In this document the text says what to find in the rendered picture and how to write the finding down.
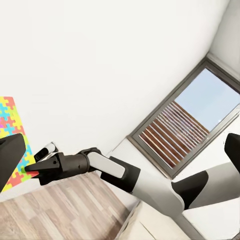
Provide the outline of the jigsaw puzzle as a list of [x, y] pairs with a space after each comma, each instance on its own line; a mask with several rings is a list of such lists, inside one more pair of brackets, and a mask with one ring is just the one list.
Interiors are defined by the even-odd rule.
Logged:
[[25, 171], [25, 167], [36, 163], [35, 158], [25, 134], [23, 123], [17, 111], [13, 96], [0, 96], [0, 139], [18, 133], [23, 135], [26, 152], [1, 192], [37, 176], [39, 172]]

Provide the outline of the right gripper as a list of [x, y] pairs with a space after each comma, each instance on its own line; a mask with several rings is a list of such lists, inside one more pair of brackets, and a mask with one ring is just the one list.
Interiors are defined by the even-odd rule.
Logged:
[[53, 182], [75, 177], [79, 173], [79, 160], [71, 155], [57, 152], [49, 159], [25, 166], [26, 172], [38, 172], [33, 179], [39, 179], [40, 186], [47, 186]]

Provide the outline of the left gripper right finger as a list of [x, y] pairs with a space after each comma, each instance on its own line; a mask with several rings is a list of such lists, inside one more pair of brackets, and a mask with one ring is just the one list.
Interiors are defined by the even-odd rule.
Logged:
[[240, 172], [240, 135], [235, 133], [228, 133], [225, 140], [224, 151]]

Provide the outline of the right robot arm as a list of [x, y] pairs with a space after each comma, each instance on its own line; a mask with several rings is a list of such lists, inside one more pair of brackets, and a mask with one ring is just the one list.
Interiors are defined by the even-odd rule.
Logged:
[[229, 161], [205, 169], [180, 181], [156, 176], [112, 155], [100, 154], [96, 147], [76, 155], [64, 155], [54, 141], [34, 155], [26, 172], [38, 172], [40, 186], [101, 171], [100, 178], [149, 204], [168, 217], [183, 211], [240, 198], [240, 172]]

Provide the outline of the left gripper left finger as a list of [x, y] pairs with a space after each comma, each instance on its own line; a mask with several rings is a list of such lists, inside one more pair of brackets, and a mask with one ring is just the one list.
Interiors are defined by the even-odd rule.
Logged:
[[0, 193], [26, 152], [21, 133], [0, 139]]

